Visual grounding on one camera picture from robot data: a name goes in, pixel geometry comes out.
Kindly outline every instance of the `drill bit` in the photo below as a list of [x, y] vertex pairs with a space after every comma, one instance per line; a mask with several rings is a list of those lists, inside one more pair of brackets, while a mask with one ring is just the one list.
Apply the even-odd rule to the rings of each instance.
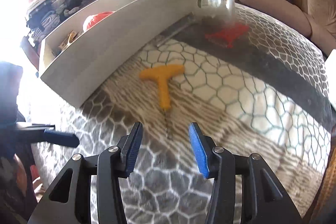
[[170, 118], [170, 110], [164, 110], [163, 113], [164, 113], [164, 116], [165, 116], [165, 123], [166, 123], [166, 137], [167, 137], [167, 139], [172, 140], [173, 135], [172, 135], [172, 133], [169, 129], [169, 126], [168, 126], [168, 120], [170, 120], [169, 119]]
[[145, 69], [139, 74], [140, 79], [153, 80], [157, 83], [157, 87], [159, 89], [160, 107], [162, 108], [164, 113], [166, 123], [166, 136], [168, 139], [172, 139], [172, 133], [168, 127], [168, 120], [170, 118], [169, 110], [171, 108], [168, 80], [173, 76], [179, 75], [181, 73], [184, 73], [184, 66], [172, 64]]

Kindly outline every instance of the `white tray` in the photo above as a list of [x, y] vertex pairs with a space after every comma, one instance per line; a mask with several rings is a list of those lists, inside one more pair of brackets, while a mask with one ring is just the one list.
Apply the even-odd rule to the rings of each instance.
[[[39, 75], [74, 107], [122, 63], [168, 26], [191, 13], [194, 0], [96, 0], [53, 30], [41, 45]], [[89, 15], [115, 11], [76, 39], [56, 58], [72, 31], [82, 32]]]

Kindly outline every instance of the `red object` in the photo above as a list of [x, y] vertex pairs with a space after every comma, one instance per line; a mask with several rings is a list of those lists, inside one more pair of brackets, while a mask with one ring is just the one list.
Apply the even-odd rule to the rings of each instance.
[[102, 21], [105, 17], [113, 14], [114, 12], [103, 12], [97, 15], [88, 16], [83, 23], [83, 31], [86, 32], [88, 29], [92, 28], [98, 22]]
[[210, 39], [210, 38], [219, 38], [219, 39], [224, 39], [227, 41], [227, 47], [228, 48], [233, 48], [233, 41], [238, 38], [239, 36], [243, 35], [249, 30], [249, 26], [241, 24], [239, 22], [236, 22], [233, 27], [227, 28], [224, 27], [221, 29], [219, 32], [212, 33], [212, 34], [206, 34], [205, 38]]

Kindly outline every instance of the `orange object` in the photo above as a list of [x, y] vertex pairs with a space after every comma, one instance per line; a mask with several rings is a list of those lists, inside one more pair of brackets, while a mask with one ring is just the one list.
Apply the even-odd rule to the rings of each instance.
[[98, 22], [102, 21], [105, 17], [113, 13], [114, 12], [103, 12], [97, 15], [88, 16], [83, 23], [83, 31], [86, 32], [88, 29], [92, 28]]
[[157, 83], [160, 97], [160, 107], [166, 111], [171, 108], [168, 80], [173, 76], [184, 73], [184, 65], [166, 65], [155, 68], [145, 69], [140, 72], [139, 77], [142, 80], [153, 80]]
[[224, 27], [219, 32], [206, 34], [205, 38], [219, 38], [227, 41], [227, 47], [232, 48], [233, 41], [249, 30], [249, 26], [236, 22], [233, 27]]

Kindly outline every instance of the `red plastic bag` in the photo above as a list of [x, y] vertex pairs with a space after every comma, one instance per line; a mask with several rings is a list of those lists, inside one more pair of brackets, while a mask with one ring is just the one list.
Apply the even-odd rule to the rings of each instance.
[[97, 15], [88, 16], [83, 23], [83, 31], [86, 32], [88, 29], [96, 25], [98, 22], [102, 21], [105, 17], [113, 13], [114, 12], [103, 12]]

